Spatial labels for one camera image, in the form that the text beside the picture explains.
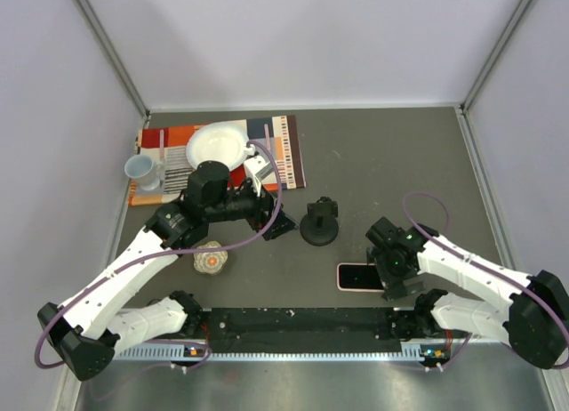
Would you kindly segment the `black phone stand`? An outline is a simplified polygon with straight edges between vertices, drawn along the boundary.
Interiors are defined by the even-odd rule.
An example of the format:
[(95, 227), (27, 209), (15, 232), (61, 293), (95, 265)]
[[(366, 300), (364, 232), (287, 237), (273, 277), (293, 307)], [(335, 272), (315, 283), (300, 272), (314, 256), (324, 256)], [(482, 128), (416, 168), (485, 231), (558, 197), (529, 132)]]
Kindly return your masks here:
[(312, 246), (327, 246), (339, 234), (338, 204), (330, 197), (321, 197), (307, 204), (307, 214), (301, 219), (302, 238)]

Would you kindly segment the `black phone pink case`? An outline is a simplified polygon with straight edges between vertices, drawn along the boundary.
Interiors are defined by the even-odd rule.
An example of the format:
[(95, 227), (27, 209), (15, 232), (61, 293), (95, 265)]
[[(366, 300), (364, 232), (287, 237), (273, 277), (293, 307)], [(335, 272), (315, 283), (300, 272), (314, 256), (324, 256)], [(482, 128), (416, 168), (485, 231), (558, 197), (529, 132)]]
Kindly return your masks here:
[(373, 264), (340, 263), (336, 268), (336, 284), (347, 292), (383, 292), (381, 278)]

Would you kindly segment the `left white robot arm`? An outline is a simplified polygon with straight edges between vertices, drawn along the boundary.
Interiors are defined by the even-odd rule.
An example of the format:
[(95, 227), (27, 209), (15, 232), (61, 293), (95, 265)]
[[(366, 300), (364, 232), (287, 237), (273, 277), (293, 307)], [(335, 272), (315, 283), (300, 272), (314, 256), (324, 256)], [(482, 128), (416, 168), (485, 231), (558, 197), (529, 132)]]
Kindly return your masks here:
[(275, 162), (262, 156), (244, 162), (245, 178), (230, 190), (230, 171), (205, 161), (188, 176), (187, 187), (159, 206), (128, 247), (82, 291), (61, 304), (48, 302), (37, 313), (43, 333), (35, 362), (49, 343), (79, 381), (98, 375), (122, 351), (163, 334), (192, 336), (201, 328), (201, 308), (191, 294), (174, 292), (142, 310), (123, 313), (127, 304), (157, 273), (208, 235), (211, 224), (245, 220), (256, 238), (271, 240), (293, 230), (282, 210), (282, 194), (271, 194), (262, 181), (277, 174)]

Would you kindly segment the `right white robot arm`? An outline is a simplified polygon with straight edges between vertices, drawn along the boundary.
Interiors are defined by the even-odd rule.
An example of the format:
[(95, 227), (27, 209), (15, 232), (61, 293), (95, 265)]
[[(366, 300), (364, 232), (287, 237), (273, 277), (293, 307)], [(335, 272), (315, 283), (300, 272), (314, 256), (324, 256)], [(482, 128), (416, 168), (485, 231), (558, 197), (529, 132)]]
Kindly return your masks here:
[(568, 293), (561, 280), (507, 269), (424, 225), (403, 230), (380, 218), (367, 259), (384, 298), (417, 298), (411, 325), (426, 336), (458, 330), (491, 338), (541, 369), (559, 369), (568, 349)]

